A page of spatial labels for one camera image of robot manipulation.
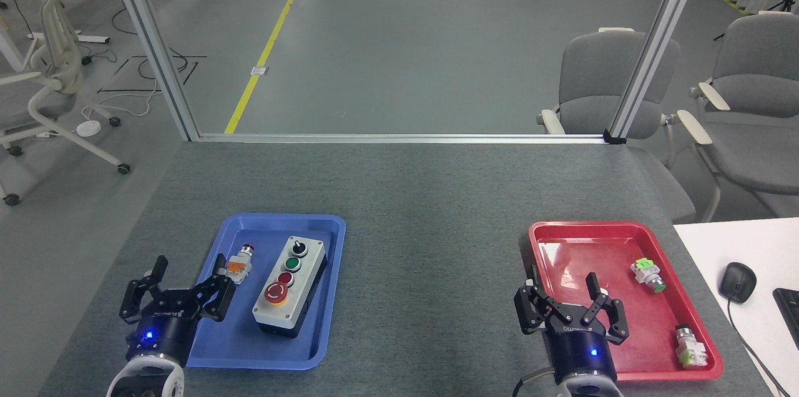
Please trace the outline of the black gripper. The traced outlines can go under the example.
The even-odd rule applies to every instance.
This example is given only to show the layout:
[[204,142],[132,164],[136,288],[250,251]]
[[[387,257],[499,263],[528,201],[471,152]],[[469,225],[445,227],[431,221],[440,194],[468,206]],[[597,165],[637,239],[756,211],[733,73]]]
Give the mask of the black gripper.
[[[587,289],[593,300],[590,308],[560,306],[543,291],[536,265],[527,267],[528,278],[514,296],[522,334],[545,331],[547,353],[554,368],[554,380],[562,382],[574,375],[602,375],[617,380],[608,341],[621,345],[630,336],[623,303],[602,291],[596,273],[587,274]],[[596,318],[607,313],[608,329]]]
[[[127,360],[142,355],[154,355],[180,365],[188,361],[200,318],[222,322],[227,315],[236,283],[227,275],[226,258],[218,253],[212,274],[195,286],[197,314],[191,311],[162,308],[166,303],[159,287],[168,267],[165,255],[159,255],[151,271],[142,278],[131,280],[120,306],[120,317],[137,328],[127,337]],[[140,303],[149,292],[154,303],[140,311]]]

